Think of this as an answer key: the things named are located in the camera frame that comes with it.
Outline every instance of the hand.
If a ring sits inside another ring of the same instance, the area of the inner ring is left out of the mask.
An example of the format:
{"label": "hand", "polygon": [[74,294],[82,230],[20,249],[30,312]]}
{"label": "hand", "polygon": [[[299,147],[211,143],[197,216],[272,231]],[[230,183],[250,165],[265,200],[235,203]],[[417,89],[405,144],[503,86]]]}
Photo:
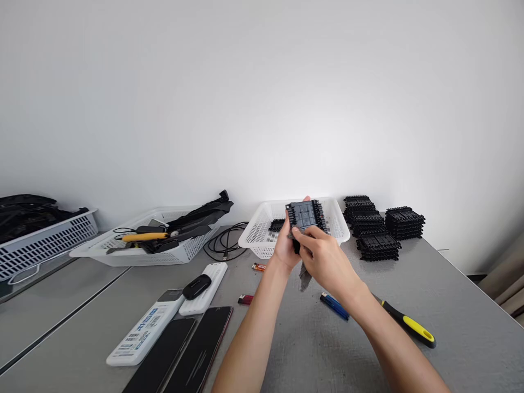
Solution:
{"label": "hand", "polygon": [[[309,201],[311,198],[309,195],[304,198],[303,202]],[[295,265],[302,259],[300,255],[295,254],[293,249],[293,239],[288,238],[289,230],[291,225],[289,224],[288,211],[285,211],[285,220],[282,229],[278,234],[277,244],[275,245],[275,252],[271,259],[275,258],[279,260],[279,263],[285,264],[289,270],[293,269]]]}
{"label": "hand", "polygon": [[300,243],[300,257],[307,271],[334,297],[341,299],[362,287],[363,281],[334,237],[315,226],[306,228],[304,234],[293,228],[293,236]]}

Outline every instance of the blue lighter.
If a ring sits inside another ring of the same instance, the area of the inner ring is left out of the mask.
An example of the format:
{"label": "blue lighter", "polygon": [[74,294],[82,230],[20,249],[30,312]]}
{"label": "blue lighter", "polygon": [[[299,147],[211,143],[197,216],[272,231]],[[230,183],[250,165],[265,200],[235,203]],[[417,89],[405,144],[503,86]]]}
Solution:
{"label": "blue lighter", "polygon": [[320,295],[320,300],[326,303],[333,311],[335,311],[338,315],[340,315],[345,320],[349,320],[349,314],[342,305],[337,302],[334,298],[332,298],[330,295],[328,295],[326,292],[322,292]]}

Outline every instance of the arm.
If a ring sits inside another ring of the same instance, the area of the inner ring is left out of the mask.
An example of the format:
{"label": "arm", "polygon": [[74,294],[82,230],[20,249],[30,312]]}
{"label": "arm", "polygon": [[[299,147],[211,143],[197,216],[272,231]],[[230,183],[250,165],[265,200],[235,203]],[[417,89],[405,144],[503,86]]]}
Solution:
{"label": "arm", "polygon": [[300,260],[288,238],[289,230],[286,212],[275,253],[267,263],[249,310],[218,370],[213,393],[259,392],[262,387],[278,309],[291,270]]}
{"label": "arm", "polygon": [[307,270],[362,327],[393,391],[449,393],[431,363],[357,276],[337,241],[317,227],[305,234],[293,228]]}

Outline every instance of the right hand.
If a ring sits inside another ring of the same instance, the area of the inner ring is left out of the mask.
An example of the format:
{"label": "right hand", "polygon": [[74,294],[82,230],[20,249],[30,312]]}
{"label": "right hand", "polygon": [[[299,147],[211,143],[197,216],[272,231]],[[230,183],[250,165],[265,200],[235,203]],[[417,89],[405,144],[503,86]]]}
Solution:
{"label": "right hand", "polygon": [[297,227],[292,231],[307,271],[334,297],[341,299],[365,287],[334,237],[315,226],[306,228],[304,234]]}

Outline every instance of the left hand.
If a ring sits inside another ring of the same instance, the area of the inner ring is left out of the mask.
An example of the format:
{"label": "left hand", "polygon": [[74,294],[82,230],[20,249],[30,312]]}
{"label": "left hand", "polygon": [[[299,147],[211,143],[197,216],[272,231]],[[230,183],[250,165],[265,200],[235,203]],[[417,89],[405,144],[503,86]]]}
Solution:
{"label": "left hand", "polygon": [[[311,198],[309,195],[304,198],[303,201],[309,201]],[[289,224],[288,211],[285,211],[285,221],[282,225],[282,229],[278,234],[277,244],[275,245],[275,252],[271,259],[277,259],[276,263],[286,265],[289,270],[293,269],[295,265],[302,259],[300,255],[295,254],[293,249],[293,239],[288,238],[289,232],[291,231],[291,225]]]}

